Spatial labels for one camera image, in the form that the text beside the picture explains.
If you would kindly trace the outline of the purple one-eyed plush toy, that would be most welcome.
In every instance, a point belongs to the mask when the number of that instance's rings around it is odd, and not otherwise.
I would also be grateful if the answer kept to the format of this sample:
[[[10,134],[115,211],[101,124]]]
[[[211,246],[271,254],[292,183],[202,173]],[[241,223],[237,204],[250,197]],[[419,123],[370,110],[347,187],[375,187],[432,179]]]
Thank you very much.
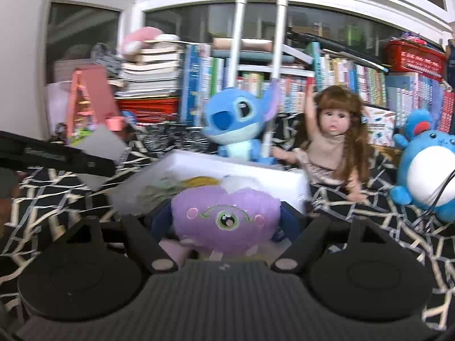
[[[281,242],[281,201],[252,188],[228,192],[221,186],[185,189],[170,200],[170,226],[152,233],[171,234],[181,244],[210,251],[212,256],[254,255],[267,242]]]

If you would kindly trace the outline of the green grey cloth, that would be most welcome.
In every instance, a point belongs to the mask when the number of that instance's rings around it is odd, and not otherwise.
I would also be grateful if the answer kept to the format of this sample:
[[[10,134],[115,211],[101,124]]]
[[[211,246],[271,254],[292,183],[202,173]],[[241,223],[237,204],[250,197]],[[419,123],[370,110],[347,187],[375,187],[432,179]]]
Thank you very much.
[[[164,177],[143,187],[137,195],[136,201],[142,209],[149,212],[161,202],[173,198],[183,190],[184,185],[181,181]]]

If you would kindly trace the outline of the yellow sequin pouch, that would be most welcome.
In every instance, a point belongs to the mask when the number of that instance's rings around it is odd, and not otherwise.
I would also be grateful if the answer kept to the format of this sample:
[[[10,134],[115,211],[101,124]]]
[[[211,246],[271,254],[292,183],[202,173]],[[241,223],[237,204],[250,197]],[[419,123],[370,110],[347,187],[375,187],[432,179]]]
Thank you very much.
[[[201,186],[219,186],[220,180],[210,176],[195,176],[184,179],[181,184],[185,188],[197,188]]]

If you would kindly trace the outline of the white cardboard box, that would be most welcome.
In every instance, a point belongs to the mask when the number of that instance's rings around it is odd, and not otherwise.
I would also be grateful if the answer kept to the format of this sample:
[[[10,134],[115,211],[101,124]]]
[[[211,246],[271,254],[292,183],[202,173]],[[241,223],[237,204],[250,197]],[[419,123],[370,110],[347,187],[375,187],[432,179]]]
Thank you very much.
[[[288,202],[301,213],[305,211],[305,202],[311,199],[309,181],[301,169],[286,171],[279,165],[243,162],[177,150],[120,183],[109,194],[108,200],[118,213],[133,213],[137,210],[137,195],[143,187],[165,177],[181,181],[198,176],[215,179],[223,179],[225,176],[252,178],[263,191]]]

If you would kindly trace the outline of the white fluffy plush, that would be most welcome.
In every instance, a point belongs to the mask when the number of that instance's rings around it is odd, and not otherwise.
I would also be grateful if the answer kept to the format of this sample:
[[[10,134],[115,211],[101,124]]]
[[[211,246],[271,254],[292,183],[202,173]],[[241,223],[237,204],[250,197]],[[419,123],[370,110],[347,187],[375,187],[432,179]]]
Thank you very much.
[[[233,193],[240,189],[264,190],[257,179],[248,176],[224,176],[221,179],[220,186],[228,193]]]

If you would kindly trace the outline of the brown-haired baby doll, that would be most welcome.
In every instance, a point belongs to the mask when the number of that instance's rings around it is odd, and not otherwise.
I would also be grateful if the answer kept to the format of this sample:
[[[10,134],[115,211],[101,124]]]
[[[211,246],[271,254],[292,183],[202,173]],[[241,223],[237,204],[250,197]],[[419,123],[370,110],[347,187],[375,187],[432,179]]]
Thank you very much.
[[[291,151],[274,147],[272,155],[299,165],[312,182],[341,186],[348,200],[365,202],[370,149],[360,96],[344,86],[320,92],[310,86],[305,96],[305,131],[301,146]]]

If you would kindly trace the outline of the miniature black bicycle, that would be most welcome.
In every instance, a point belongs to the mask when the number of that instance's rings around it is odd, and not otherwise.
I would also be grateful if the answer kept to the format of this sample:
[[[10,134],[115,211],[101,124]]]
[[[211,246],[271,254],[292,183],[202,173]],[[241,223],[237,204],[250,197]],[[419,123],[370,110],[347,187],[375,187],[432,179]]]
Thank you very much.
[[[139,128],[138,139],[149,152],[180,149],[205,153],[210,148],[202,128],[163,122]]]

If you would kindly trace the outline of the pink triangular dollhouse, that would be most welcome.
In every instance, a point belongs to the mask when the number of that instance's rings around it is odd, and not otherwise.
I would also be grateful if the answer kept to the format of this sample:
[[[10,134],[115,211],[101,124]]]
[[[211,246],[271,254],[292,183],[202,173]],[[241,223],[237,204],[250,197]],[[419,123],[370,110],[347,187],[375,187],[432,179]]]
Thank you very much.
[[[73,71],[67,111],[67,136],[84,137],[97,126],[123,131],[126,122],[114,100],[102,65],[82,65]]]

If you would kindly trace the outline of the red plastic basket left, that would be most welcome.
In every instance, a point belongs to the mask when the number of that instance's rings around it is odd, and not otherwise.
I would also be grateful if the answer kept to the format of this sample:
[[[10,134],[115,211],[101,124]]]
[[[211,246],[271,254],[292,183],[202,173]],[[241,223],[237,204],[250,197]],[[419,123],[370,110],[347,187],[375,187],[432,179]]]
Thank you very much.
[[[178,97],[117,99],[121,113],[132,116],[137,123],[154,124],[176,121],[180,100]]]

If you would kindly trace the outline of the red plastic basket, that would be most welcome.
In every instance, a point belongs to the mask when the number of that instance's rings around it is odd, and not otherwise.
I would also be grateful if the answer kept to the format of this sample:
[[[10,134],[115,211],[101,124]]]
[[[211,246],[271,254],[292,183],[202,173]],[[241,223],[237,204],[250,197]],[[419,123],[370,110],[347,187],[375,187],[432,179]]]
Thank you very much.
[[[178,97],[117,99],[121,113],[132,116],[137,123],[154,124],[176,121],[180,100]]]
[[[424,45],[406,40],[391,40],[386,48],[391,72],[417,72],[441,81],[446,62],[445,54]]]

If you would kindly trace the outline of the blue Stitch plush toy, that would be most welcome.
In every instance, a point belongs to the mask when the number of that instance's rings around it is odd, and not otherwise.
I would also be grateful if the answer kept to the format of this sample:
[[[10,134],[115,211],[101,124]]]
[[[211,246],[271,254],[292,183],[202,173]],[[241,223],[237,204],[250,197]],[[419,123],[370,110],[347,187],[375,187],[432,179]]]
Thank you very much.
[[[211,97],[201,116],[205,137],[218,145],[218,155],[265,165],[274,163],[262,155],[259,136],[274,119],[280,104],[281,88],[272,80],[261,98],[238,88],[226,88]]]

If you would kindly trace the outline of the blue round plush toy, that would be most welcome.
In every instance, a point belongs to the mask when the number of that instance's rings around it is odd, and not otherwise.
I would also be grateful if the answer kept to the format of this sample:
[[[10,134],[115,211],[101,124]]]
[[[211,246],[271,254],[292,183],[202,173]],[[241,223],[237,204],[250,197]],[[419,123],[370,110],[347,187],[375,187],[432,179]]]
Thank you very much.
[[[433,128],[424,109],[413,111],[402,134],[393,137],[402,150],[390,197],[399,205],[414,204],[446,223],[454,221],[454,136]]]

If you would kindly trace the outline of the stack of horizontal books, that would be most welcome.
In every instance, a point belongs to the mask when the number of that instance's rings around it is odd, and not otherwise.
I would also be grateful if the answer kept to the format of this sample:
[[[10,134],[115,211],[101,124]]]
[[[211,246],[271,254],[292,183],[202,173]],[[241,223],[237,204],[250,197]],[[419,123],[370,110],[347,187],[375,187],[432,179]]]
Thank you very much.
[[[117,99],[175,96],[181,90],[185,44],[179,41],[132,41],[126,45]]]

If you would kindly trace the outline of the row of upright books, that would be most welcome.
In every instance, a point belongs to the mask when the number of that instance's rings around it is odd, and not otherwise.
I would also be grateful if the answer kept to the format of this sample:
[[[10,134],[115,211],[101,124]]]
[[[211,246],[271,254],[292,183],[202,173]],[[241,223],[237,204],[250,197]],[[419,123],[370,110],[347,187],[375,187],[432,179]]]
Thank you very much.
[[[366,103],[372,141],[390,144],[392,130],[402,128],[409,114],[425,109],[433,118],[433,128],[450,132],[454,118],[454,87],[417,72],[391,72],[357,58],[349,52],[333,51],[317,41],[309,45],[312,70],[296,63],[298,56],[284,49],[282,57],[280,113],[298,114],[304,108],[304,91],[315,84],[318,90],[333,85],[347,87]],[[181,122],[201,126],[205,102],[227,88],[229,53],[208,46],[190,45],[184,68]]]

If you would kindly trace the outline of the pink plush on books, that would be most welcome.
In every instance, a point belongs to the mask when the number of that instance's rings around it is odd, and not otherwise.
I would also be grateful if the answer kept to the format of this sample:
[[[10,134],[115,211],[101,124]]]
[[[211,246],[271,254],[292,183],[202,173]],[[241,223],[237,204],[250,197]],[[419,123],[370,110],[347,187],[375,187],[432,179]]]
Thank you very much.
[[[145,26],[127,34],[119,45],[119,53],[124,57],[137,54],[147,41],[179,41],[175,34],[164,33],[159,28]]]

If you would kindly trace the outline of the red plastic basket right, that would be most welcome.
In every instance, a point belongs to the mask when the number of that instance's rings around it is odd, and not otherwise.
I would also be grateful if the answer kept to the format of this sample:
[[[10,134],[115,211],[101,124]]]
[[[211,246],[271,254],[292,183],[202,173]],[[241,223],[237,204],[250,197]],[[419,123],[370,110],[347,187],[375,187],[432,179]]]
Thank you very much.
[[[441,81],[446,62],[445,54],[424,45],[406,40],[391,40],[386,48],[391,72],[417,72]]]

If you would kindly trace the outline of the white pipe frame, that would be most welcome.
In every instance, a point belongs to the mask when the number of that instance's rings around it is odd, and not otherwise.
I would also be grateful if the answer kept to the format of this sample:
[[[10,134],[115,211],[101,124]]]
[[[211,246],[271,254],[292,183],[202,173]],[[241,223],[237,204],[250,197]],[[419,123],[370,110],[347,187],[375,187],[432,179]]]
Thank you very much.
[[[278,107],[280,105],[282,96],[280,76],[283,53],[282,45],[285,39],[288,0],[272,0],[276,3],[276,22],[274,26],[274,39],[272,40],[272,51],[256,51],[256,57],[253,59],[248,59],[245,65],[241,65],[239,63],[239,60],[241,58],[241,54],[244,52],[242,49],[242,29],[245,20],[245,9],[249,1],[250,0],[236,1],[234,28],[231,39],[231,54],[227,75],[227,86],[236,86],[237,73],[239,71],[269,74],[269,85],[261,95],[261,99],[265,105],[265,110],[263,111],[263,138],[261,140],[261,152],[258,160],[263,163],[272,164],[272,131],[274,126],[274,118],[278,113]]]

